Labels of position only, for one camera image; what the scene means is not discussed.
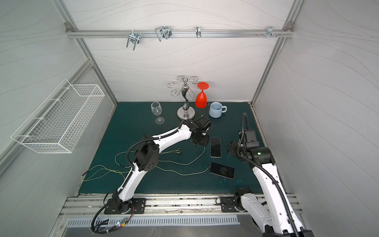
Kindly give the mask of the black phone silver frame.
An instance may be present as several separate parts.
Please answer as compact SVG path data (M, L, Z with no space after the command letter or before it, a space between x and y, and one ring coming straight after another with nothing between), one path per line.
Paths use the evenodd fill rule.
M210 138L210 157L221 158L222 157L222 147L220 137Z

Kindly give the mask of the black phone purple frame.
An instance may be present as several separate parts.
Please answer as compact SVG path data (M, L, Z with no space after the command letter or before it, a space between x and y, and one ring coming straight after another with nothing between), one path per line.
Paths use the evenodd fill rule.
M227 179L235 178L235 168L223 164L212 162L210 165L210 173Z

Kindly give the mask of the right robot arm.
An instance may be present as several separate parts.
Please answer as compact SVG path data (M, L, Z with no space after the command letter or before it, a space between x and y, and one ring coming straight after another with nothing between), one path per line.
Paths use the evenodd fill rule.
M235 209L248 212L264 237L312 237L298 218L280 181L278 169L269 148L253 141L255 130L249 128L248 116L242 115L239 141L227 146L227 153L249 163L256 176L266 204L258 201L249 188L240 188L234 196Z

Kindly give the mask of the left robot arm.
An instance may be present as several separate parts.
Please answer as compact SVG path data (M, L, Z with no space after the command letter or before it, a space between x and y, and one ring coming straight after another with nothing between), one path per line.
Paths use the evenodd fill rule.
M183 120L177 128L155 136L144 136L128 149L126 158L129 158L132 148L136 148L131 170L122 185L107 201L105 214L126 214L132 208L132 199L143 177L159 162L159 154L172 145L191 139L195 145L207 146L210 136L207 131L211 121L206 116L197 120Z

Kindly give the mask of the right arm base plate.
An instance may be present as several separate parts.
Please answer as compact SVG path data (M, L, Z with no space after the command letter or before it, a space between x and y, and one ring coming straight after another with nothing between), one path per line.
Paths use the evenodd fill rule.
M224 213L246 212L239 197L218 197L216 204L221 206L221 211Z

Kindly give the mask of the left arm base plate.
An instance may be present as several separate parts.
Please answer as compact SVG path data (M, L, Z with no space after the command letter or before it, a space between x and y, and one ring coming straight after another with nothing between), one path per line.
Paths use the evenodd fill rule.
M104 214L143 214L145 211L145 198L132 198L128 201L121 201L118 197L110 199L106 204Z

